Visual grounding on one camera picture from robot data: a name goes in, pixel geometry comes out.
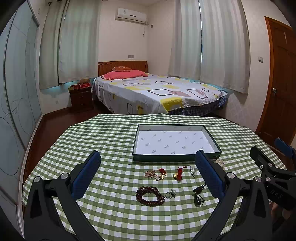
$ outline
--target green checkered tablecloth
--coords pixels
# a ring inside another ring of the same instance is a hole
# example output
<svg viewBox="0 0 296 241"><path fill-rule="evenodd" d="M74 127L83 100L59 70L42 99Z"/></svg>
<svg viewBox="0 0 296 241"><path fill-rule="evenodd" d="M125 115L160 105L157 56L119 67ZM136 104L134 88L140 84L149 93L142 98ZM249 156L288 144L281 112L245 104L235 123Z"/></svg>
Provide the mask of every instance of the green checkered tablecloth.
<svg viewBox="0 0 296 241"><path fill-rule="evenodd" d="M194 206L192 190L203 184L197 169L195 178L189 171L183 173L180 183L172 178L178 166L196 168L194 162L134 163L133 142L140 123L205 125L222 150L220 158L225 162L225 171L239 178L252 179L261 173L250 158L252 146L262 150L277 167L284 168L253 131L222 118L100 114L68 128L46 152L23 186L23 203L27 202L34 177L57 178L63 172L71 172L97 150L102 157L101 166L77 203L105 240L191 240L213 212L218 199L206 187L201 194L204 205ZM164 181L144 177L145 171L159 168L167 172ZM173 188L177 196L165 199L162 206L147 207L136 200L136 191L141 186L155 186L163 194ZM231 228L241 200L237 199L223 232ZM54 202L65 228L73 232L58 199L54 198Z"/></svg>

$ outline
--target ceiling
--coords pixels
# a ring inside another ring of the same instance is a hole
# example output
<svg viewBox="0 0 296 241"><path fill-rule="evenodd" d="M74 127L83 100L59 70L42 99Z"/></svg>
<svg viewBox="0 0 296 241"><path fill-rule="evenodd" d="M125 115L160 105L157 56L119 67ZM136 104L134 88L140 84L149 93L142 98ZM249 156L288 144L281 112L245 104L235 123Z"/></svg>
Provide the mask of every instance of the ceiling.
<svg viewBox="0 0 296 241"><path fill-rule="evenodd" d="M132 3L136 3L136 4L141 4L144 6L151 6L152 4L156 3L156 2L160 2L160 1L164 1L164 0L124 0L126 2L132 2Z"/></svg>

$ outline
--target white wall-mounted air conditioner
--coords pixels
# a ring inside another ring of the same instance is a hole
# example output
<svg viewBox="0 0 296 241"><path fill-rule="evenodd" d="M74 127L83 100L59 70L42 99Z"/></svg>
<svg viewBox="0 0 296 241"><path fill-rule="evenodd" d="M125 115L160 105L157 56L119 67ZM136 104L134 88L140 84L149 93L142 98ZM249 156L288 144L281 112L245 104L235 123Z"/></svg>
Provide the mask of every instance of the white wall-mounted air conditioner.
<svg viewBox="0 0 296 241"><path fill-rule="evenodd" d="M147 15L142 12L132 11L124 8L118 8L115 15L116 20L125 20L135 23L145 23Z"/></svg>

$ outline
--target red string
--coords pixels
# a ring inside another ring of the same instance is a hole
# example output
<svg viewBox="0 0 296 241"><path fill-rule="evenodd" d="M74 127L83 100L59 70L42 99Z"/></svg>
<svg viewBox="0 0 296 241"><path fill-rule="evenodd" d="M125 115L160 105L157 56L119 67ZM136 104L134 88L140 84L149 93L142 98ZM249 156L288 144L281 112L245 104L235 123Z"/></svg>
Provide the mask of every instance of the red string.
<svg viewBox="0 0 296 241"><path fill-rule="evenodd" d="M161 174L166 175L166 171L163 168L158 169Z"/></svg>
<svg viewBox="0 0 296 241"><path fill-rule="evenodd" d="M182 168L180 168L180 167L178 167L178 176L177 176L177 181L181 181L182 180L182 169L183 168L187 168L187 167L182 167Z"/></svg>

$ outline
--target curtain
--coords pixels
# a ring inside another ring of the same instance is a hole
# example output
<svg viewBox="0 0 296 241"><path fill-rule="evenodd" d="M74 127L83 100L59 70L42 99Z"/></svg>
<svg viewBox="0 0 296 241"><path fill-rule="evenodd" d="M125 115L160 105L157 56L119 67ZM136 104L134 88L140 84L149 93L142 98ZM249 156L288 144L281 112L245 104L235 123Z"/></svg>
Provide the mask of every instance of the curtain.
<svg viewBox="0 0 296 241"><path fill-rule="evenodd" d="M200 79L201 37L198 0L175 0L170 76Z"/></svg>
<svg viewBox="0 0 296 241"><path fill-rule="evenodd" d="M199 0L201 81L248 93L250 44L240 0Z"/></svg>
<svg viewBox="0 0 296 241"><path fill-rule="evenodd" d="M70 0L62 21L59 46L59 83L98 75L98 0Z"/></svg>
<svg viewBox="0 0 296 241"><path fill-rule="evenodd" d="M46 16L39 58L40 89L47 89L59 85L57 75L57 48L59 42L59 27L65 2L65 0L61 2L52 1Z"/></svg>

